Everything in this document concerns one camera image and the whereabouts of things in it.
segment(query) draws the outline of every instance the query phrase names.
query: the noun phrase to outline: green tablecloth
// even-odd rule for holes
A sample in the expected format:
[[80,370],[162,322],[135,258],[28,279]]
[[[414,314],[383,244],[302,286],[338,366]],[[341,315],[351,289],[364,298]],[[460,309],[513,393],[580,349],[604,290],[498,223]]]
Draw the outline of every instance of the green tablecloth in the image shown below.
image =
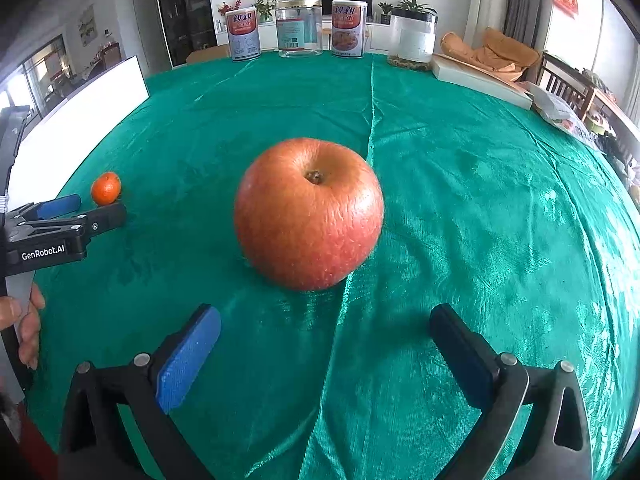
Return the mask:
[[[479,415],[427,335],[448,302],[498,352],[575,363],[594,476],[606,477],[636,380],[640,224],[600,154],[382,56],[264,54],[148,86],[62,192],[89,208],[91,182],[116,171],[126,227],[36,277],[48,307],[29,402],[50,443],[78,362],[124,364],[206,302],[222,334],[172,417],[218,480],[433,479]],[[359,152],[385,195],[373,254],[313,294],[258,276],[232,226],[244,170],[299,136]]]

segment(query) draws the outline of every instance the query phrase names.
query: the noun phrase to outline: dark glass cabinet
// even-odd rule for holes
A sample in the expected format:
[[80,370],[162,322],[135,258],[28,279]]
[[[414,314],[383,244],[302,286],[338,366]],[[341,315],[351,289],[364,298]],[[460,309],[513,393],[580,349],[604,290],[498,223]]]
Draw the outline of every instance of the dark glass cabinet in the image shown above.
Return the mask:
[[186,62],[194,50],[216,45],[210,0],[158,0],[171,64]]

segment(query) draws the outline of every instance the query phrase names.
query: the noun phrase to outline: white door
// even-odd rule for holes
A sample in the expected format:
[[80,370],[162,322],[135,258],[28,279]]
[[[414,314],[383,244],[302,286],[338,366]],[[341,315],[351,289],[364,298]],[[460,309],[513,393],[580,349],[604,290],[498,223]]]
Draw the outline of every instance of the white door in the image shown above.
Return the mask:
[[162,33],[158,0],[133,0],[142,49],[149,65],[149,75],[171,70],[169,53]]

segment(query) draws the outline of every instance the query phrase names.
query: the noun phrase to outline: screw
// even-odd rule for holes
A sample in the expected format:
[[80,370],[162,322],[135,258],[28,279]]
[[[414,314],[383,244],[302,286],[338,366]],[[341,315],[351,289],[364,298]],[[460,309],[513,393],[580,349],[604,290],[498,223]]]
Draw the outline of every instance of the screw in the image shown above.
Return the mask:
[[515,355],[510,354],[509,352],[505,352],[504,354],[500,354],[500,361],[502,361],[507,366],[514,366],[518,364],[518,359]]
[[133,358],[133,364],[139,367],[147,366],[151,361],[151,356],[149,354],[138,354]]
[[89,361],[82,361],[76,367],[76,372],[78,372],[79,374],[85,374],[89,371],[89,368],[91,368],[91,363]]
[[574,365],[569,361],[560,361],[560,367],[568,374],[574,371]]

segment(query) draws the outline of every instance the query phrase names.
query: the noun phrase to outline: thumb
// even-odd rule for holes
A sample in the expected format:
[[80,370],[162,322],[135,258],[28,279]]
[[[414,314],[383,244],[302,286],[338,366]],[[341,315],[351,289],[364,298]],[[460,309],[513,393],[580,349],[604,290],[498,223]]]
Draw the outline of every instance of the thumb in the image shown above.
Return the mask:
[[0,330],[11,326],[20,319],[22,309],[15,298],[0,298]]

